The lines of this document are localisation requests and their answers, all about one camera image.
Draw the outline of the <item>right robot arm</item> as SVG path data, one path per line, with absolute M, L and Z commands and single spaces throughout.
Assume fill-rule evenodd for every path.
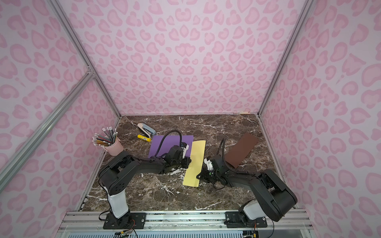
M 204 159 L 196 178 L 206 183 L 220 182 L 224 187 L 250 190 L 255 199 L 240 207 L 242 222 L 261 217 L 278 222 L 298 203 L 294 192 L 273 170 L 256 173 L 238 171 L 231 168 L 221 155 Z

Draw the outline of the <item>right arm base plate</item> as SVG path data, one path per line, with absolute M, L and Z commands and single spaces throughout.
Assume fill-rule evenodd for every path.
M 240 211 L 225 212 L 224 224 L 227 228 L 267 228 L 267 220 L 265 217 L 251 220 Z

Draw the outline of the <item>purple paper sheet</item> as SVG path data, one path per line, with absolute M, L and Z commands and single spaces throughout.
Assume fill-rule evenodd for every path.
M 151 147 L 149 150 L 148 157 L 152 157 L 156 154 L 157 149 L 159 148 L 160 142 L 164 136 L 163 135 L 155 135 L 152 138 L 151 142 Z M 184 135 L 182 136 L 182 142 L 185 142 L 186 144 L 189 145 L 189 149 L 186 152 L 186 156 L 191 155 L 191 146 L 193 142 L 194 136 L 193 135 Z M 169 135 L 165 138 L 160 151 L 158 153 L 158 156 L 162 156 L 164 153 L 168 153 L 169 150 L 174 146 L 174 145 L 179 145 L 179 140 L 180 137 L 178 135 Z

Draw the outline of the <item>brown paper sheet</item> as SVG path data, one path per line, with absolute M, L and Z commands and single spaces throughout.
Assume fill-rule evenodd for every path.
M 225 154 L 225 160 L 233 168 L 237 168 L 257 145 L 259 139 L 250 133 L 245 133 L 239 141 Z

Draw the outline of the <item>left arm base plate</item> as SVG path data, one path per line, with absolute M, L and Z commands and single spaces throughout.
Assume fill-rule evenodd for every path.
M 128 212 L 121 218 L 109 213 L 104 221 L 104 230 L 132 230 L 143 229 L 146 222 L 146 213 Z

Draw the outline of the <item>yellow paper sheet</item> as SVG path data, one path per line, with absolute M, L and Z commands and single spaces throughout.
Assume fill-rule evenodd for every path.
M 189 186 L 189 187 L 199 186 L 199 179 L 196 177 L 197 175 L 201 173 L 201 170 L 202 170 L 205 145 L 206 145 L 205 140 L 192 142 L 191 153 L 190 153 L 191 162 L 184 176 L 184 180 L 183 180 L 184 186 Z

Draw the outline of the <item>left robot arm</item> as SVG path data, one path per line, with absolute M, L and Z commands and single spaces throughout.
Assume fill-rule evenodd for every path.
M 98 174 L 98 182 L 106 191 L 114 218 L 122 219 L 130 211 L 126 188 L 136 174 L 165 174 L 178 168 L 189 167 L 191 159 L 186 156 L 189 146 L 182 142 L 174 145 L 168 153 L 159 157 L 138 158 L 122 151 L 104 166 Z

